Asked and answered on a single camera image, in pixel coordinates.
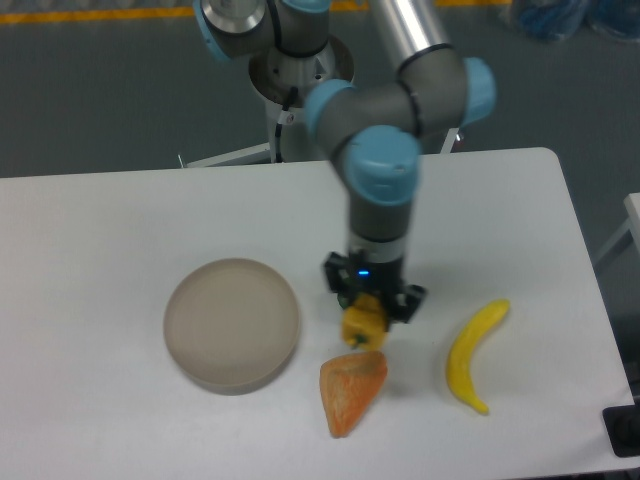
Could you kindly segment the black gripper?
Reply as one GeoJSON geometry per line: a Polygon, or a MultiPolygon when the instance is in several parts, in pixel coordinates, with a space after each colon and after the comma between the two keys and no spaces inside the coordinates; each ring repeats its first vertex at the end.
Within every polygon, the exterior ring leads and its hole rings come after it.
{"type": "Polygon", "coordinates": [[[428,295],[428,290],[402,279],[404,257],[373,262],[366,252],[348,256],[330,252],[323,263],[326,284],[338,300],[353,303],[360,294],[379,298],[389,323],[409,323],[428,295]]]}

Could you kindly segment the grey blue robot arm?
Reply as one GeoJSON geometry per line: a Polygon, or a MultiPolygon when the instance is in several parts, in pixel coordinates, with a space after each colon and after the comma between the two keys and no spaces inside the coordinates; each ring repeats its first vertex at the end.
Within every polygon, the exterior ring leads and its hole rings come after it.
{"type": "Polygon", "coordinates": [[[372,297],[388,324],[406,323],[426,297],[403,278],[420,140],[488,116],[496,85],[483,60],[456,52],[431,2],[374,1],[370,8],[395,78],[360,89],[350,52],[329,31],[328,2],[193,5],[212,56],[248,56],[255,90],[279,107],[273,161],[324,154],[348,193],[347,251],[324,263],[330,291],[343,308],[372,297]]]}

